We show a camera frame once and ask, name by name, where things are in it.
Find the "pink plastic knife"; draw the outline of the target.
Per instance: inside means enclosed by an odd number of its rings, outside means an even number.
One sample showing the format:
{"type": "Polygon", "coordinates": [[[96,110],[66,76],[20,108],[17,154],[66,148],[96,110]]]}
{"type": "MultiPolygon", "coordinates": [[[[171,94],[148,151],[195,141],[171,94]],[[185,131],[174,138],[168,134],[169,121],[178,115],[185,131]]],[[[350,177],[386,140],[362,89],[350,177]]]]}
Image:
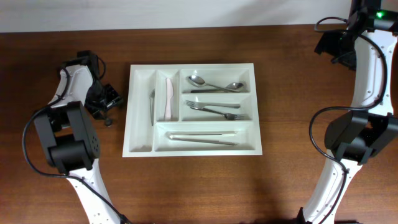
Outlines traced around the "pink plastic knife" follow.
{"type": "Polygon", "coordinates": [[[166,102],[165,102],[165,112],[164,119],[166,121],[172,118],[172,98],[174,96],[174,88],[171,79],[166,79],[166,102]]]}

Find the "small steel teaspoon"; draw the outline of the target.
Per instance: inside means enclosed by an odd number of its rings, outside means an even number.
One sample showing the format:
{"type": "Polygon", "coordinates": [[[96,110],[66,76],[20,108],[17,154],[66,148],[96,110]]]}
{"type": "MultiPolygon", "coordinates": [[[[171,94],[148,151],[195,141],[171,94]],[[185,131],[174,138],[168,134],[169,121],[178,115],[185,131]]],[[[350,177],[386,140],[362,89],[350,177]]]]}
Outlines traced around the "small steel teaspoon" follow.
{"type": "Polygon", "coordinates": [[[154,100],[155,100],[155,90],[149,95],[149,110],[150,110],[150,122],[151,126],[154,125],[154,100]]]}

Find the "steel tweezers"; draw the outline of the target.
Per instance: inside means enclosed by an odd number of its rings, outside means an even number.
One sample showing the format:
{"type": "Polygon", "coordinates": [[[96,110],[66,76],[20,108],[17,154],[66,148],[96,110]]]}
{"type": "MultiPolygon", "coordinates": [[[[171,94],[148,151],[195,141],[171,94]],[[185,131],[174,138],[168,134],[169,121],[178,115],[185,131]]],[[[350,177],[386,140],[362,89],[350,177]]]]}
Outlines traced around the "steel tweezers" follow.
{"type": "Polygon", "coordinates": [[[167,132],[165,135],[173,141],[197,142],[206,144],[219,144],[235,146],[236,141],[225,140],[228,136],[235,136],[235,131],[216,131],[216,132],[167,132]]]}

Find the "steel fork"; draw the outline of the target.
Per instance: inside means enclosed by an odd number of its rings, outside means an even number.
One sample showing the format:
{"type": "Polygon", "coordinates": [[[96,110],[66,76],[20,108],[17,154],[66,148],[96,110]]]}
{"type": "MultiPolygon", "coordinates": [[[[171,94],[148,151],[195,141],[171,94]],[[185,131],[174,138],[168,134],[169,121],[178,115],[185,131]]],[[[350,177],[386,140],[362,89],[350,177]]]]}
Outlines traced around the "steel fork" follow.
{"type": "Polygon", "coordinates": [[[229,120],[229,121],[244,120],[245,118],[247,118],[247,116],[245,114],[223,113],[223,112],[211,110],[208,108],[203,108],[202,110],[205,112],[222,115],[226,120],[229,120]]]}
{"type": "Polygon", "coordinates": [[[241,107],[240,104],[227,104],[227,103],[204,103],[204,102],[198,102],[198,101],[190,101],[190,100],[185,100],[185,104],[187,106],[192,106],[196,108],[204,108],[206,106],[218,106],[218,107],[225,107],[225,108],[234,108],[238,109],[241,107]]]}

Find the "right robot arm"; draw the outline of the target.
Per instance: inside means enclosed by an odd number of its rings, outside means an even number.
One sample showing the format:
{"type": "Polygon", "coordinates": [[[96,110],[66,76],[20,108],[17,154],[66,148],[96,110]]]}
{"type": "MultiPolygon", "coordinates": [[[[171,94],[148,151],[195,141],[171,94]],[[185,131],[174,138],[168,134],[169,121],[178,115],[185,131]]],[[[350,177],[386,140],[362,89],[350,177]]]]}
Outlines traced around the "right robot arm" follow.
{"type": "Polygon", "coordinates": [[[397,1],[353,0],[344,29],[319,29],[318,54],[332,55],[356,72],[346,112],[327,127],[320,150],[325,166],[310,200],[295,223],[334,223],[349,183],[367,161],[397,137],[391,103],[391,73],[397,44],[397,1]]]}

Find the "small dark teaspoon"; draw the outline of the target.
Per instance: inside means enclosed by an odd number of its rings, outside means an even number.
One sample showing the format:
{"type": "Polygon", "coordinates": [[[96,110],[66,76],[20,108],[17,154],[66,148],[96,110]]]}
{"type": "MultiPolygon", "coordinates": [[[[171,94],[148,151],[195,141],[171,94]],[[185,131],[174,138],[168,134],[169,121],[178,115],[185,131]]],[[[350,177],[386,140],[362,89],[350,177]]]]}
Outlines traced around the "small dark teaspoon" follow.
{"type": "Polygon", "coordinates": [[[111,118],[106,118],[106,119],[104,120],[104,125],[105,125],[106,127],[110,127],[112,124],[113,124],[113,119],[111,119],[111,118]]]}

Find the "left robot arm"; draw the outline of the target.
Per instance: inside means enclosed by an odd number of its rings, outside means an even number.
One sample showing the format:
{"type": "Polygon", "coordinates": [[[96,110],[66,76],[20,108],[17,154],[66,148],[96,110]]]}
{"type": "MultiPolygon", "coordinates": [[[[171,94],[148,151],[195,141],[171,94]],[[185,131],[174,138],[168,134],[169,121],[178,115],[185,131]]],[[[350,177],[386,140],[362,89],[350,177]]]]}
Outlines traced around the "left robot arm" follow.
{"type": "Polygon", "coordinates": [[[129,223],[102,180],[100,140],[91,122],[112,125],[108,111],[123,102],[110,84],[102,84],[105,72],[106,64],[94,52],[79,51],[61,64],[54,97],[28,123],[35,126],[47,164],[58,171],[51,177],[69,181],[90,223],[129,223]]]}

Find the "steel tablespoon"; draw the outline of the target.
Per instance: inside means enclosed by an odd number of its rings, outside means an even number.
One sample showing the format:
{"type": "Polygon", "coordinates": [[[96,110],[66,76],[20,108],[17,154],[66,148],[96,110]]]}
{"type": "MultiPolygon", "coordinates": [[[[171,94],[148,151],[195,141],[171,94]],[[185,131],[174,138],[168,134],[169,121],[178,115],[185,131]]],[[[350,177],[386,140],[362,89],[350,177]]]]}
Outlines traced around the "steel tablespoon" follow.
{"type": "Polygon", "coordinates": [[[215,93],[215,92],[226,92],[226,93],[237,93],[244,90],[244,84],[239,82],[230,83],[225,87],[224,90],[221,89],[207,89],[207,90],[191,90],[190,93],[215,93]]]}
{"type": "Polygon", "coordinates": [[[231,92],[231,93],[237,93],[238,92],[238,90],[229,89],[229,88],[223,88],[223,87],[220,87],[220,86],[216,86],[216,85],[212,85],[212,84],[206,83],[204,81],[204,79],[202,79],[201,77],[196,76],[196,75],[190,75],[189,77],[187,77],[187,80],[188,80],[189,83],[191,83],[195,87],[211,86],[211,87],[216,88],[217,90],[222,90],[222,91],[225,91],[225,92],[231,92]]]}

